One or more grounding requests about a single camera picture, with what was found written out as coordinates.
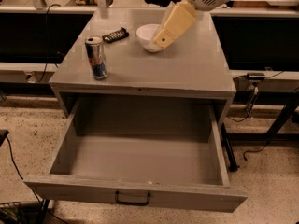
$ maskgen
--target floor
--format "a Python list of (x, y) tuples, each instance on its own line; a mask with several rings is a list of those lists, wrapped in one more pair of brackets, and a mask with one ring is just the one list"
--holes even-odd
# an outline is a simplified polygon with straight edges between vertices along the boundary
[[(256, 106), (253, 117), (244, 122), (225, 121), (229, 133), (264, 133), (280, 107)], [(241, 119), (243, 106), (230, 110)], [(21, 175), (43, 175), (65, 124), (65, 117), (54, 98), (8, 96), (0, 106), (0, 129), (8, 129), (8, 138)], [(282, 133), (298, 133), (299, 125), (290, 120)], [(67, 223), (205, 223), (205, 224), (295, 224), (299, 221), (299, 141), (234, 144), (240, 168), (228, 172), (232, 189), (244, 190), (249, 197), (232, 214), (190, 210), (126, 207), (100, 203), (58, 201), (50, 211)], [(35, 201), (36, 197), (18, 177), (11, 162), (7, 141), (0, 147), (0, 203)], [(63, 223), (47, 214), (45, 223)]]

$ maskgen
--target silver can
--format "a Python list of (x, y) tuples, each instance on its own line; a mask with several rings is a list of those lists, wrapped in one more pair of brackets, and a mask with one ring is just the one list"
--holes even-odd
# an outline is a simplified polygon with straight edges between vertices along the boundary
[(102, 80), (107, 77), (104, 43), (101, 36), (89, 36), (85, 40), (87, 56), (93, 71), (93, 78)]

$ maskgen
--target gray countertop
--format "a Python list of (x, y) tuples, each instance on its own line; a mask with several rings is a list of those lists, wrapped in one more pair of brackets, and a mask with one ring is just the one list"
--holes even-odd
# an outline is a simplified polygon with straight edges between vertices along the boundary
[[(232, 76), (209, 13), (198, 12), (195, 25), (163, 51), (150, 53), (139, 45), (136, 29), (148, 23), (161, 23), (163, 14), (163, 8), (97, 10), (53, 75), (51, 86), (91, 90), (148, 88), (190, 91), (215, 98), (234, 96)], [(126, 28), (130, 36), (105, 44), (108, 78), (96, 81), (84, 39), (121, 27)]]

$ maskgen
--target wire basket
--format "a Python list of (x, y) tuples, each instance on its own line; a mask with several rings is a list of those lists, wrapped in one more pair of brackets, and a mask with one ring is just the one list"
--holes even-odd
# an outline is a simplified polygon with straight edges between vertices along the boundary
[(27, 224), (20, 202), (0, 203), (0, 223)]

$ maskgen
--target cabinet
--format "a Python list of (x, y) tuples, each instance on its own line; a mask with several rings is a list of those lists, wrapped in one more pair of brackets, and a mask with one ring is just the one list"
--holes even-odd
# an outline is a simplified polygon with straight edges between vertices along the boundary
[[(247, 194), (231, 189), (219, 128), (235, 86), (208, 13), (159, 53), (136, 29), (160, 23), (155, 9), (97, 11), (50, 84), (67, 116), (49, 174), (27, 176), (41, 197), (232, 212)], [(87, 35), (125, 27), (105, 44), (108, 78), (95, 81)]]

